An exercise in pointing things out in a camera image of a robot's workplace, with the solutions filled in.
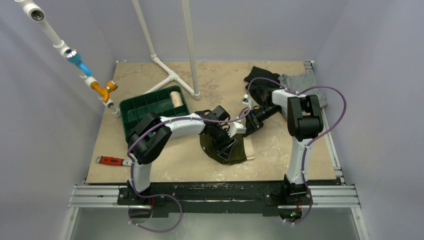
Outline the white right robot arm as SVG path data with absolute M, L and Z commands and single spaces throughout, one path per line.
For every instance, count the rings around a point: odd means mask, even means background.
M 264 121 L 271 116 L 287 110 L 287 130 L 292 137 L 290 164 L 285 179 L 290 183 L 281 189 L 280 196 L 288 204 L 300 198 L 301 192 L 295 185 L 302 185 L 307 181 L 307 168 L 310 161 L 308 149 L 313 145 L 313 139 L 323 131 L 324 121 L 321 114 L 317 95 L 292 93 L 286 89 L 261 90 L 258 94 L 261 103 L 250 111 L 245 111 L 245 137 L 263 128 Z

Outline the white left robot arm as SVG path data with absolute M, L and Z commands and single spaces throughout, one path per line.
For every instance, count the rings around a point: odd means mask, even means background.
M 148 201 L 152 162 L 171 139 L 199 135 L 205 153 L 228 163 L 238 142 L 236 135 L 246 131 L 241 119 L 230 120 L 229 117 L 221 106 L 180 117 L 148 113 L 126 138 L 127 154 L 132 159 L 130 199 L 138 205 Z

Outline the olive green underwear cream waistband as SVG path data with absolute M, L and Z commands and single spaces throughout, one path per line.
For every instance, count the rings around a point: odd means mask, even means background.
M 203 152 L 220 164 L 235 165 L 255 159 L 255 150 L 250 136 L 243 137 L 242 134 L 236 134 L 234 140 L 236 141 L 234 146 L 230 147 L 229 151 L 224 152 L 225 154 L 229 153 L 229 155 L 221 157 L 213 150 L 213 142 L 209 136 L 205 134 L 199 136 L 199 142 Z

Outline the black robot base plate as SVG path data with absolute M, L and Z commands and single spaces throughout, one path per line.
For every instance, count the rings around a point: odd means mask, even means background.
M 117 204 L 150 207 L 155 218 L 170 213 L 261 214 L 297 221 L 311 205 L 304 184 L 286 179 L 223 182 L 153 182 L 137 194 L 130 185 L 118 189 Z

